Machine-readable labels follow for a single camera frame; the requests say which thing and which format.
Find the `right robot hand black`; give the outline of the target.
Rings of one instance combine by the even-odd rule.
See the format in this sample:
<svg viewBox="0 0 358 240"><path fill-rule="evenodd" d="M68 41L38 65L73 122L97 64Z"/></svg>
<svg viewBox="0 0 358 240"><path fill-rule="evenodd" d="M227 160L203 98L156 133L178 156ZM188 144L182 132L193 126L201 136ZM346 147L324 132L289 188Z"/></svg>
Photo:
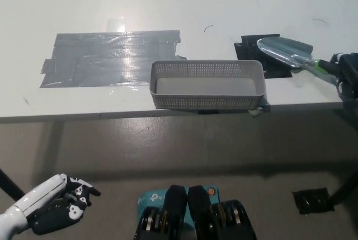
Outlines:
<svg viewBox="0 0 358 240"><path fill-rule="evenodd" d="M340 66L340 76L336 78L336 89L342 100L357 99L357 53L334 54L331 63Z"/></svg>

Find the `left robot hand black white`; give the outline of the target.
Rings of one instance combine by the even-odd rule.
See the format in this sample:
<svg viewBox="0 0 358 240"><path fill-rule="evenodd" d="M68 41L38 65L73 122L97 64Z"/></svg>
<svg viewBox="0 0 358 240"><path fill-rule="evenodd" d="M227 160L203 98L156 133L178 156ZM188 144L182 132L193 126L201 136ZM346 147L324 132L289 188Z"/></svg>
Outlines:
<svg viewBox="0 0 358 240"><path fill-rule="evenodd" d="M78 223L90 196L101 192L83 179L65 173L54 175L20 199L18 208L37 235L52 233Z"/></svg>

